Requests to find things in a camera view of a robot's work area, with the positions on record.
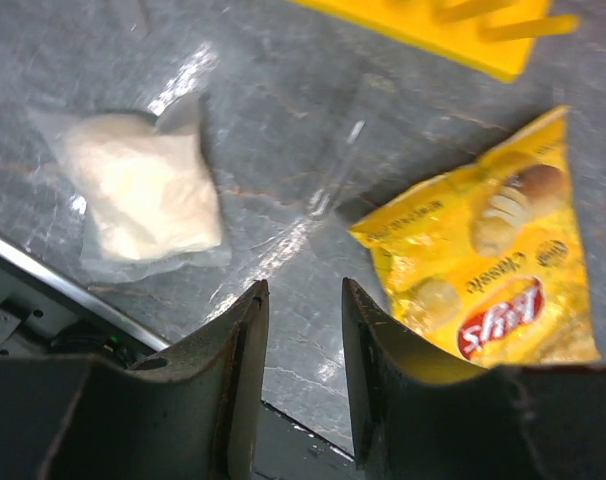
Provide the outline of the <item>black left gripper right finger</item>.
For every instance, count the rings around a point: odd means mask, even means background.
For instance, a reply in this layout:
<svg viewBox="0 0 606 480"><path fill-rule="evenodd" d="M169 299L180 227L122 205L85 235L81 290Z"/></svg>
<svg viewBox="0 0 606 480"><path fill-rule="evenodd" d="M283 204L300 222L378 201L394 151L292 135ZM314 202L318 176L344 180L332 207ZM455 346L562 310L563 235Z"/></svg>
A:
<svg viewBox="0 0 606 480"><path fill-rule="evenodd" d="M369 479L606 479L606 364L483 369L342 283L355 463Z"/></svg>

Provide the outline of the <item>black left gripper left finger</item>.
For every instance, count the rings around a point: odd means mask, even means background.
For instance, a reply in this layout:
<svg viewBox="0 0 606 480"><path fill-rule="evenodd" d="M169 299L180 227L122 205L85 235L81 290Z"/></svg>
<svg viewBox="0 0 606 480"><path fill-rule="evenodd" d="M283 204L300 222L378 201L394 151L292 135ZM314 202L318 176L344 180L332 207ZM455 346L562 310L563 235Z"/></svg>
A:
<svg viewBox="0 0 606 480"><path fill-rule="evenodd" d="M269 326L266 281L176 344L0 359L0 479L248 479Z"/></svg>

